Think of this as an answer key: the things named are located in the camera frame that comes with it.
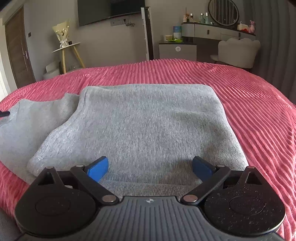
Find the grey knit pants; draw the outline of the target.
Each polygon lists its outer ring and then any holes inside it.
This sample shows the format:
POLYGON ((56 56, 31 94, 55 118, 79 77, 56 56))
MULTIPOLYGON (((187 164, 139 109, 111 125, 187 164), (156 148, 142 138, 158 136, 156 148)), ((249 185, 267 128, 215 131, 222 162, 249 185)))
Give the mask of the grey knit pants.
POLYGON ((48 166, 102 156, 109 168, 100 184, 118 197, 181 197, 201 182, 196 156, 233 170, 248 164, 218 96, 201 84, 88 86, 59 100, 20 100, 1 119, 1 162, 27 183, 48 166))

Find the white waste bin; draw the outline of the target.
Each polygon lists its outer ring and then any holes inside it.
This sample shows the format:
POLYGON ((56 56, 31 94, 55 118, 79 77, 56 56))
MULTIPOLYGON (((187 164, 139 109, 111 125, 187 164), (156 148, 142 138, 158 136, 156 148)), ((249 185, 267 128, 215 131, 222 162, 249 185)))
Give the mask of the white waste bin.
POLYGON ((54 77, 60 75, 59 63, 57 61, 54 61, 54 62, 48 64, 45 67, 45 70, 46 70, 46 72, 43 75, 44 80, 48 80, 48 79, 51 79, 51 78, 54 78, 54 77))

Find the brown wooden door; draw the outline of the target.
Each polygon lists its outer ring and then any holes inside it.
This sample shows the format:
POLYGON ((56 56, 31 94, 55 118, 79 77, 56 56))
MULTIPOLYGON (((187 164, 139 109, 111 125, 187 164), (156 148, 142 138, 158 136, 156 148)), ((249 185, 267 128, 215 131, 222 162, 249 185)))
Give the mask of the brown wooden door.
POLYGON ((24 24, 24 10, 20 8, 5 25, 6 45, 11 70, 17 88, 35 83, 24 24))

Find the round side table wooden legs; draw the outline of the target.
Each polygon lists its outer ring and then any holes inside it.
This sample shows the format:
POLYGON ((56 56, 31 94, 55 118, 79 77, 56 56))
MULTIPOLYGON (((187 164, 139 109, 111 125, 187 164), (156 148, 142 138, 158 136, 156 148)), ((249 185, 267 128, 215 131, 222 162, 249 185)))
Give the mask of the round side table wooden legs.
POLYGON ((63 74, 66 74, 69 68, 67 64, 74 63, 74 59, 79 64, 79 68, 86 68, 84 61, 82 60, 77 47, 80 45, 80 42, 72 43, 66 47, 62 47, 52 51, 53 54, 61 53, 61 66, 63 74))

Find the cream flower bouquet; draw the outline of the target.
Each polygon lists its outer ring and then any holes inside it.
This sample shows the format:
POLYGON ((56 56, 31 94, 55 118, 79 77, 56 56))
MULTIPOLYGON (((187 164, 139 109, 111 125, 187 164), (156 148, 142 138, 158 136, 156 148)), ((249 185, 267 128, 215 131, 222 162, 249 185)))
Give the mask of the cream flower bouquet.
POLYGON ((64 48, 69 46, 69 28, 70 28, 70 21, 64 21, 52 27, 53 31, 55 32, 59 42, 60 48, 64 48))

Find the white fluffy chair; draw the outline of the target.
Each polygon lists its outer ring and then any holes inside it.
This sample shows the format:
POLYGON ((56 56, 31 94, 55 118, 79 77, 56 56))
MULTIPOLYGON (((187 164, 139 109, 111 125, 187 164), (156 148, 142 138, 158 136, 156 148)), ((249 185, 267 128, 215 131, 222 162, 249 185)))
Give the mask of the white fluffy chair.
POLYGON ((230 38, 227 41, 220 41, 218 54, 211 55, 210 58, 215 62, 223 62, 234 67, 252 69, 260 48, 258 40, 230 38))

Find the grey bedside cabinet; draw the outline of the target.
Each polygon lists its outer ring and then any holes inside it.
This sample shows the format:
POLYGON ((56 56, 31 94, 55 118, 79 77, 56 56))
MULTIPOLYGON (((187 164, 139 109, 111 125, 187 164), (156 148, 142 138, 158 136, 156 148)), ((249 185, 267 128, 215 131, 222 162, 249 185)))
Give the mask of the grey bedside cabinet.
POLYGON ((194 44, 160 42, 160 59, 185 59, 189 61, 197 60, 197 46, 194 44))

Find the white vanity desk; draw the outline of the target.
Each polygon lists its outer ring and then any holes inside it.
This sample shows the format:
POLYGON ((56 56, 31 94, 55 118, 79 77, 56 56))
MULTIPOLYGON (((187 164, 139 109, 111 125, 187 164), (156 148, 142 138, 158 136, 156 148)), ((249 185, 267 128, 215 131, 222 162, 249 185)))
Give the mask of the white vanity desk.
POLYGON ((182 36, 192 38, 203 38, 219 41, 227 41, 230 38, 256 40, 256 36, 244 32, 221 28, 213 25, 205 25, 200 23, 183 23, 182 36))

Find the pink plush toy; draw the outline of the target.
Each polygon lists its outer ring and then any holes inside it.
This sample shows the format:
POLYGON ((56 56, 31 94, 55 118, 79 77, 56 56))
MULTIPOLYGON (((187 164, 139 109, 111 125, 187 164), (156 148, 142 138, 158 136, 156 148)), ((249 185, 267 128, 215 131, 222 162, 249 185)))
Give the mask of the pink plush toy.
POLYGON ((255 25, 256 25, 255 21, 250 21, 250 26, 249 26, 249 30, 248 30, 248 32, 250 34, 254 34, 255 33, 255 30, 256 30, 255 25))

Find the round black mirror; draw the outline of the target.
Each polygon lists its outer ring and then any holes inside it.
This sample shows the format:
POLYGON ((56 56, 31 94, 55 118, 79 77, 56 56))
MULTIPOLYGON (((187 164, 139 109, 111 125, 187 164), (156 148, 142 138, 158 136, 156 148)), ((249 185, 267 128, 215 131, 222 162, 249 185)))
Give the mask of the round black mirror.
POLYGON ((239 20, 239 10, 232 0, 210 0, 208 12, 219 25, 230 27, 239 20))

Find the grey curtain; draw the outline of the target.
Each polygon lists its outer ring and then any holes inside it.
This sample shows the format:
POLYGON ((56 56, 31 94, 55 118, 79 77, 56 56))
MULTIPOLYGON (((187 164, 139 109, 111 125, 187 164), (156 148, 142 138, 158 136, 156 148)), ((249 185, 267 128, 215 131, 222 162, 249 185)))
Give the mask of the grey curtain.
POLYGON ((243 1, 261 48, 252 72, 295 103, 295 1, 243 1))

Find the black wall television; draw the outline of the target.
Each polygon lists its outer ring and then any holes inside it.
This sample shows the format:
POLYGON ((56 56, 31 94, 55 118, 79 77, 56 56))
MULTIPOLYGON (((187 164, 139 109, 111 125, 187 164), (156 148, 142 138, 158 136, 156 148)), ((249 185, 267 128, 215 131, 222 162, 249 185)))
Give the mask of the black wall television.
POLYGON ((79 26, 102 20, 137 14, 145 7, 145 0, 78 0, 79 26))

